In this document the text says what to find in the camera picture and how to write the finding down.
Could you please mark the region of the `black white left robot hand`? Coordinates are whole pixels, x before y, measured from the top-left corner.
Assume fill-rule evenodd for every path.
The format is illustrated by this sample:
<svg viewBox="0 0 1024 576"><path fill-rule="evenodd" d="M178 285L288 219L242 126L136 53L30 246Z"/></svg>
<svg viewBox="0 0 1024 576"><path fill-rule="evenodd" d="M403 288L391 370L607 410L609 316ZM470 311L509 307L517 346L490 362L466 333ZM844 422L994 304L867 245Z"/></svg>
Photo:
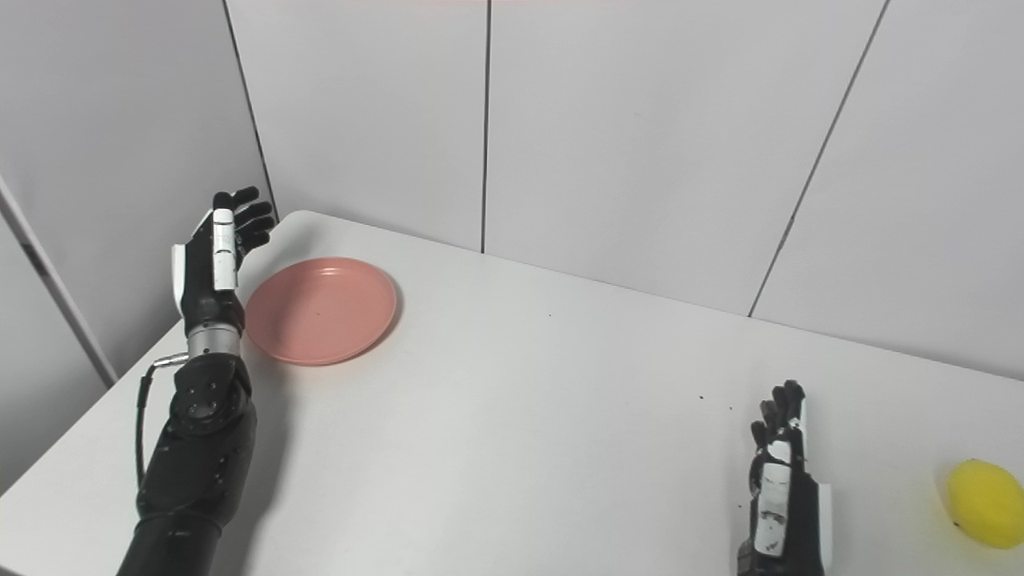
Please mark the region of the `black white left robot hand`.
<svg viewBox="0 0 1024 576"><path fill-rule="evenodd" d="M187 333L214 324L244 330L244 307L234 294L238 270L270 241L278 227L272 211L255 186L216 193L189 241L173 246L173 294Z"/></svg>

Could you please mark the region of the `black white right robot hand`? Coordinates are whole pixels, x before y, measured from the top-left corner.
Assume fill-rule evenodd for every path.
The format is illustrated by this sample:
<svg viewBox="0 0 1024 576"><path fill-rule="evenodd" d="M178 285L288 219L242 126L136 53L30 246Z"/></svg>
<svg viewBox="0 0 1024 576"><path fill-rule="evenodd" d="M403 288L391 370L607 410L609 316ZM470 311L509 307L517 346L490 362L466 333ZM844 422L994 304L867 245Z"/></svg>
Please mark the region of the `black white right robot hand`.
<svg viewBox="0 0 1024 576"><path fill-rule="evenodd" d="M824 575L833 562L833 491L807 470L806 393L773 387L752 422L749 536L738 575Z"/></svg>

